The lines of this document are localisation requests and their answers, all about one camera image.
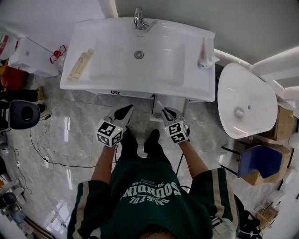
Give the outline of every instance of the marble floor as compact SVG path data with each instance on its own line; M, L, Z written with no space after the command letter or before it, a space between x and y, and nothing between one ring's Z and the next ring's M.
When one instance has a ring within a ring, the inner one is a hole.
M174 171L177 170L182 152L165 134L161 123L149 121L152 100L62 90L59 88L58 77L31 76L27 88L36 89L40 85L45 86L45 104L51 114L48 120L40 121L31 128L32 141L41 155L62 164L94 166L103 148L94 133L99 120L112 106L134 104L135 111L129 126L137 138L139 155L146 156L143 143L151 130L157 128L161 132L159 142ZM191 127L191 144L210 169L219 167L219 161L228 160L227 163L230 163L232 154L221 149L221 146L234 145L234 140L219 126L214 106L214 103L192 103L186 110L186 121ZM29 129L11 130L7 136L9 145L19 152L16 160L26 178L26 186L32 191L32 194L29 194L29 191L25 190L24 197L27 202L23 206L24 212L57 238L66 238L64 225L68 224L75 204L77 185L89 180L93 169L46 165L33 149ZM117 157L120 153L121 146L117 150ZM25 186L25 180L14 160L14 151L11 149L1 154L11 178L19 178ZM251 186L231 173L228 175L234 193L250 211L277 187L268 183ZM184 158L178 178L181 185L191 185L192 179Z

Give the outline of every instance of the green shirt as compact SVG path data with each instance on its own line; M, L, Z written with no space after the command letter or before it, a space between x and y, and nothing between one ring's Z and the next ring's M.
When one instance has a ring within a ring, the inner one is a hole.
M197 175L187 193L166 162L120 160L110 185L78 185L68 238L138 239L151 225L176 239L235 238L237 209L226 182L224 169L210 170Z

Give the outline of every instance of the sink basin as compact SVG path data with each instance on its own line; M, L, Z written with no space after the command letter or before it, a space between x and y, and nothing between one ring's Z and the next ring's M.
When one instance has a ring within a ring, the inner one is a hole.
M266 83L241 65L230 63L219 78L218 110L225 132L239 139L272 129L278 106Z
M151 24L154 19L145 19ZM133 18L106 18L76 23L61 76L62 89L94 93L134 92L214 101L215 65L201 70L203 39L214 53L215 33L171 21L157 20L148 31L134 28ZM89 49L92 58L79 80L68 75Z

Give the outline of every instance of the sleeve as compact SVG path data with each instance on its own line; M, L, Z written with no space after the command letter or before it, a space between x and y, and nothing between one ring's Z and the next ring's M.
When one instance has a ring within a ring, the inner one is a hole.
M111 190L101 181L78 185L75 208L68 225L68 239L87 239L110 217Z
M225 169L213 169L197 175L193 179L190 195L204 205L211 216L214 238L236 238L238 209L227 183Z

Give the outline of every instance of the faucet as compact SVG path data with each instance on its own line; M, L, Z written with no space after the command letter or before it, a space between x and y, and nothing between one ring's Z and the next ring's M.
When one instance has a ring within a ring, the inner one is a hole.
M135 15L134 15L135 29L144 30L148 32L152 28L152 26L156 24L156 22L157 20L154 20L150 25L146 24L144 21L144 17L142 15L142 8L141 7L136 8Z

